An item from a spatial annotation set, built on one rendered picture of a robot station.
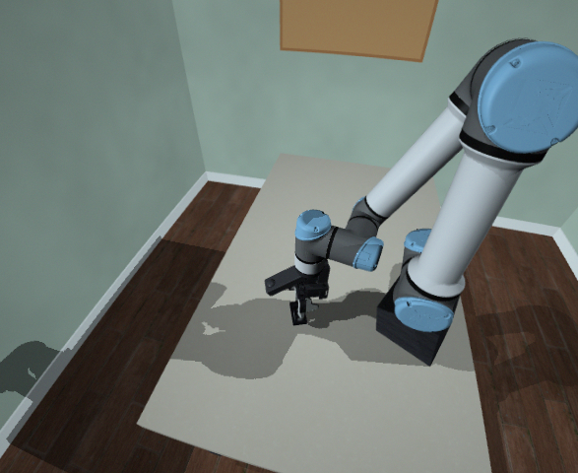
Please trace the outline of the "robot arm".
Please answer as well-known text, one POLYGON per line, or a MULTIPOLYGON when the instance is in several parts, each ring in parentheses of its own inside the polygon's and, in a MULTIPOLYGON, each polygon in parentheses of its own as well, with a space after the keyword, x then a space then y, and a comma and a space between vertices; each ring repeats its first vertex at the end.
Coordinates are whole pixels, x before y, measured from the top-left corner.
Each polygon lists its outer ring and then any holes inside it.
POLYGON ((452 324, 463 274, 523 169, 578 128, 578 55, 555 42, 513 39, 477 62, 444 111, 355 203, 345 229, 320 210, 298 216, 294 265, 265 279, 269 296, 307 280, 295 267, 316 274, 325 258, 374 271, 380 225, 464 148, 433 228, 406 236, 393 291, 395 314, 412 329, 452 324))

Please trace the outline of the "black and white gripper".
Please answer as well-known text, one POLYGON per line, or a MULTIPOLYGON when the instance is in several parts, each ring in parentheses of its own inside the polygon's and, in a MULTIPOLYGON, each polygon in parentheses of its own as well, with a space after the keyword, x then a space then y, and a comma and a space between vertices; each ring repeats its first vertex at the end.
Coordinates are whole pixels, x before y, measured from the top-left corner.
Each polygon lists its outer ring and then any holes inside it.
POLYGON ((329 292, 328 278, 330 273, 330 266, 328 264, 328 259, 325 258, 324 268, 316 274, 310 275, 301 273, 296 269, 296 267, 295 271, 301 277, 308 278, 307 280, 294 286, 295 301, 298 303, 298 315, 300 318, 303 318, 306 312, 315 310, 319 307, 318 304, 314 304, 312 302, 311 298, 319 297, 319 300, 327 299, 329 292), (327 293, 323 291, 327 291, 327 293))

